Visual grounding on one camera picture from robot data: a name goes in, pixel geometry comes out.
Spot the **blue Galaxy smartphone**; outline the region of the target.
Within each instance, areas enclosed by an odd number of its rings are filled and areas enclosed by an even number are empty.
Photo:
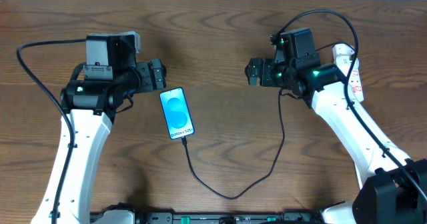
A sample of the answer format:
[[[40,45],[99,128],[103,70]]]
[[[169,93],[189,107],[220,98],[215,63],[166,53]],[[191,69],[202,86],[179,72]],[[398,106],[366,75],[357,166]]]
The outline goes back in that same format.
[[[195,133],[182,87],[159,94],[170,139],[181,139]]]

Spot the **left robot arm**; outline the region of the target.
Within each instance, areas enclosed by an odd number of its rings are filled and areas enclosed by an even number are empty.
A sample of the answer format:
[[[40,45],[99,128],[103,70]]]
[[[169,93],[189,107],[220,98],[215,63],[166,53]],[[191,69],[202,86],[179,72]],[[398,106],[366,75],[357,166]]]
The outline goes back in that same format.
[[[49,183],[32,223],[89,223],[99,158],[124,100],[166,87],[160,59],[136,61],[135,31],[89,34],[79,64],[56,101],[61,137]]]

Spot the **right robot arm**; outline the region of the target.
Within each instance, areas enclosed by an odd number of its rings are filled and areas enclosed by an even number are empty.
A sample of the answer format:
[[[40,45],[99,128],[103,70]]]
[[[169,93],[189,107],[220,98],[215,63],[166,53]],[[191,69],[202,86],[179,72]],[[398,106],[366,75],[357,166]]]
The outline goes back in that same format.
[[[356,167],[360,192],[352,203],[321,210],[325,223],[425,223],[426,202],[385,154],[389,151],[426,189],[426,160],[413,161],[395,146],[367,114],[360,76],[351,69],[348,94],[344,81],[354,50],[333,48],[334,62],[321,64],[308,28],[280,34],[272,59],[252,58],[245,68],[248,83],[291,91],[313,109],[334,131]]]

